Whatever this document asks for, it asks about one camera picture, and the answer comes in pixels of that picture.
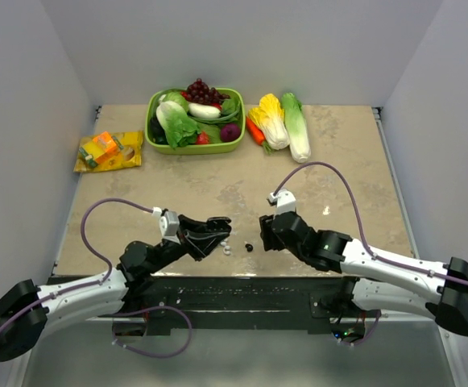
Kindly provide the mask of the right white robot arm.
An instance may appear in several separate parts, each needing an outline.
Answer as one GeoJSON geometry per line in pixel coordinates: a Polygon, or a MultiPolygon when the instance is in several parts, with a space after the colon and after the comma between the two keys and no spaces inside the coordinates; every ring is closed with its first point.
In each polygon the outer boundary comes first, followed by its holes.
{"type": "Polygon", "coordinates": [[[431,318],[439,327],[468,337],[467,261],[417,260],[372,249],[340,232],[316,231],[295,212],[263,215],[259,225],[264,250],[287,250],[317,271],[354,278],[352,289],[334,298],[339,314],[403,311],[431,318]]]}

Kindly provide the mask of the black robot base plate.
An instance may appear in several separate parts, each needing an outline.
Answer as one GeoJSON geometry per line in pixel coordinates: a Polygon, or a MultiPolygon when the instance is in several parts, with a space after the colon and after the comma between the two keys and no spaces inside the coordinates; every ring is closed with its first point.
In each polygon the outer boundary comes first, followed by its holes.
{"type": "Polygon", "coordinates": [[[322,277],[154,277],[122,314],[147,316],[150,335],[192,326],[213,330],[290,330],[361,338],[362,318],[375,317],[351,302],[353,280],[322,277]]]}

